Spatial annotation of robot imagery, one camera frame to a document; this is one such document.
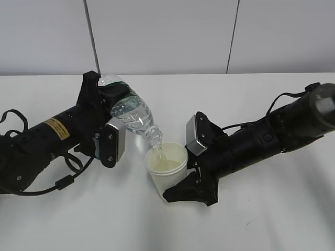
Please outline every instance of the cup rim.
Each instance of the cup rim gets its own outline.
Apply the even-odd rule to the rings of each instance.
[[[175,169],[172,169],[172,170],[168,170],[168,171],[153,171],[151,169],[148,168],[148,165],[147,165],[147,157],[148,157],[148,154],[149,152],[153,149],[153,147],[148,150],[148,152],[146,153],[145,157],[144,157],[144,165],[146,166],[146,169],[148,170],[149,173],[151,174],[157,174],[159,176],[168,176],[168,175],[172,175],[172,174],[175,174],[177,172],[179,172],[181,169],[184,168],[184,166],[187,165],[187,161],[188,161],[188,153],[187,153],[187,150],[185,149],[185,147],[179,143],[175,143],[175,142],[165,142],[165,143],[162,143],[163,144],[174,144],[174,145],[179,145],[181,146],[185,152],[186,152],[186,159],[183,163],[181,163],[178,167],[176,167]]]

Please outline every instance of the screw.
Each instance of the screw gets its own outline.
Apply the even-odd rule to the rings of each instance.
[[[271,141],[273,139],[272,134],[266,133],[264,134],[264,140],[265,141]]]

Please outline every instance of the clear water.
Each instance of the clear water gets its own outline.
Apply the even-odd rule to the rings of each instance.
[[[122,83],[127,85],[121,78],[116,75],[103,75],[99,86],[113,85]],[[159,168],[170,170],[175,167],[172,161],[168,161],[162,151],[163,133],[157,125],[154,124],[152,113],[147,104],[132,89],[131,96],[117,102],[110,114],[122,120],[127,129],[135,134],[142,135],[155,148]]]

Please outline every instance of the black cable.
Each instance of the black cable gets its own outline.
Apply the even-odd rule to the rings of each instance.
[[[87,168],[88,166],[92,163],[92,161],[94,160],[94,157],[91,157],[86,164],[83,166],[83,169],[79,172],[76,173],[75,175],[70,175],[72,176],[72,179],[74,180],[76,177],[78,177],[80,174],[82,174]],[[42,190],[42,191],[36,191],[36,192],[25,192],[25,191],[16,191],[13,190],[9,187],[7,187],[6,185],[0,184],[0,188],[3,189],[4,191],[6,191],[7,193],[12,193],[14,195],[18,195],[18,196],[39,196],[39,195],[45,195],[47,193],[50,193],[52,191],[55,191],[56,189],[63,189],[64,187],[59,187],[57,185],[50,187],[46,190]]]
[[[302,96],[304,96],[307,92],[302,92],[302,93],[282,93],[280,94],[278,97],[275,98],[275,100],[272,102],[272,104],[270,105],[270,108],[267,110],[266,112],[266,116],[269,116],[273,106],[275,105],[275,103],[277,102],[277,100],[282,97],[282,96],[288,96],[291,98],[300,98]]]
[[[266,120],[268,121],[269,120],[269,114],[272,110],[272,108],[274,107],[274,105],[276,104],[276,102],[278,101],[278,99],[282,96],[288,96],[288,97],[292,97],[292,98],[300,98],[302,97],[303,95],[305,95],[308,91],[305,91],[305,92],[302,92],[302,93],[282,93],[280,94],[278,97],[275,98],[275,100],[272,102],[272,104],[270,105],[269,109],[267,110],[266,112]],[[229,125],[227,127],[224,127],[222,128],[222,130],[226,130],[226,129],[230,129],[230,128],[234,128],[234,127],[242,127],[244,125],[247,125],[247,124],[253,124],[254,122],[246,122],[246,123],[240,123],[240,124],[232,124],[232,125]]]
[[[230,129],[230,128],[234,128],[234,127],[242,127],[244,125],[247,125],[247,124],[253,124],[253,122],[246,122],[246,123],[240,123],[240,124],[232,124],[232,125],[229,125],[227,127],[223,127],[221,128],[221,130],[226,130],[226,129]]]
[[[15,109],[11,109],[11,110],[8,110],[8,111],[5,111],[3,114],[2,114],[2,117],[0,119],[0,123],[4,122],[6,120],[6,117],[7,117],[7,114],[9,112],[12,112],[14,113],[16,116],[18,116],[22,122],[23,122],[23,131],[22,132],[25,132],[28,130],[28,120],[27,118],[21,113],[19,112],[18,110],[15,110]],[[17,134],[20,134],[21,132],[17,131],[17,130],[10,130],[8,132],[6,132],[6,136],[10,136],[13,132],[17,133]]]
[[[80,159],[78,159],[76,156],[74,156],[73,154],[70,153],[60,153],[58,154],[59,156],[64,157],[65,159],[65,163],[67,164],[68,168],[74,172],[74,173],[80,173],[81,170],[84,168],[83,163],[80,161]],[[75,168],[70,160],[72,160],[74,163],[76,163],[79,167],[79,169]]]

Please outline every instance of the white wall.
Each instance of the white wall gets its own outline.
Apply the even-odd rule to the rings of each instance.
[[[334,72],[334,11],[334,0],[241,0],[228,72]]]
[[[82,0],[1,0],[0,75],[96,70]]]
[[[238,0],[87,0],[101,72],[225,73]],[[228,73],[333,72],[334,0],[240,0]],[[0,1],[0,75],[96,70],[83,0]]]
[[[223,73],[236,0],[88,0],[101,72]]]

